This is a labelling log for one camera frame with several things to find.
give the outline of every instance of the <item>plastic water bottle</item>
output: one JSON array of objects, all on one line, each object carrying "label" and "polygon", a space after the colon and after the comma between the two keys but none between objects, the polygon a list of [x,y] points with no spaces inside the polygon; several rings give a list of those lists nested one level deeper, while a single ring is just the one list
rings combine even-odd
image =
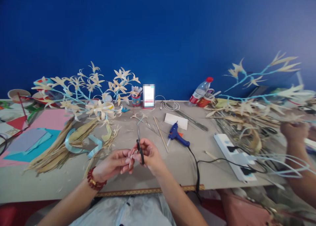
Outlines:
[{"label": "plastic water bottle", "polygon": [[193,107],[197,104],[197,102],[205,95],[205,93],[209,90],[210,84],[214,79],[212,77],[208,77],[206,81],[202,82],[197,89],[192,94],[190,100],[188,101],[188,105]]}]

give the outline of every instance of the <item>person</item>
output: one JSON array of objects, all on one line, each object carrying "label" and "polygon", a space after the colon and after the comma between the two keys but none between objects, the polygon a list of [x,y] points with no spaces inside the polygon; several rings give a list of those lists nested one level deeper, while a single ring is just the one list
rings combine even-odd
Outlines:
[{"label": "person", "polygon": [[[313,126],[308,130],[308,125],[304,123],[291,124],[284,122],[281,124],[280,130],[287,140],[287,154],[307,162],[310,168],[315,171],[315,167],[306,152],[304,140],[309,138],[316,141],[316,127]],[[292,168],[300,168],[293,161],[286,160],[285,163]],[[303,176],[302,178],[288,178],[288,183],[295,194],[316,209],[316,175],[307,170],[300,173]]]},{"label": "person", "polygon": [[[38,224],[50,225],[207,225],[201,213],[168,171],[158,148],[148,139],[140,140],[144,167],[156,177],[162,194],[124,197],[104,197],[90,206],[97,190],[84,179],[76,189],[62,199]],[[117,174],[132,174],[135,160],[141,162],[137,144],[130,149],[114,151],[93,169],[94,181],[102,183]]]}]

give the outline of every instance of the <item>red beaded bracelet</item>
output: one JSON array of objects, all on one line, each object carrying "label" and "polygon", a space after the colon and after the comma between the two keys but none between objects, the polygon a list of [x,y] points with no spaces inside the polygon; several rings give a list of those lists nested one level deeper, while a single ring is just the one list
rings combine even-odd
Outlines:
[{"label": "red beaded bracelet", "polygon": [[92,172],[93,172],[94,168],[95,167],[91,168],[88,175],[87,175],[88,183],[92,189],[100,191],[104,187],[104,185],[106,184],[107,181],[100,183],[100,182],[96,182],[95,180],[93,180]]}]

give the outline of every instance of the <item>purple paper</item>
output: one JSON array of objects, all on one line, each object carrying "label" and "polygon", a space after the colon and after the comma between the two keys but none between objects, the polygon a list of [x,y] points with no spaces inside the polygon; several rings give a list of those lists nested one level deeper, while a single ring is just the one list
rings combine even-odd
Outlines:
[{"label": "purple paper", "polygon": [[30,129],[28,132],[21,134],[12,144],[9,145],[8,151],[24,152],[31,148],[43,135],[45,130]]}]

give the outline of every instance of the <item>power strip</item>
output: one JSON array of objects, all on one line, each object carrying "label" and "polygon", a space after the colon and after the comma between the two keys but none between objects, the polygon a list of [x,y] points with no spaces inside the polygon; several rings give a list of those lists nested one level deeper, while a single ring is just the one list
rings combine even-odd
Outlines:
[{"label": "power strip", "polygon": [[[248,161],[249,164],[255,164],[253,161],[247,160],[247,156],[249,156],[247,153],[239,153],[237,150],[234,150],[233,152],[229,151],[227,147],[234,146],[234,145],[226,134],[215,134],[214,138],[227,160],[233,163],[245,166],[245,167],[248,167],[248,166],[247,164],[243,164],[243,162]],[[230,164],[231,168],[233,169],[239,181],[242,181],[245,183],[257,181],[256,176],[253,175],[252,173],[245,175],[243,171],[241,170],[240,166],[234,165],[230,162],[228,163]]]}]

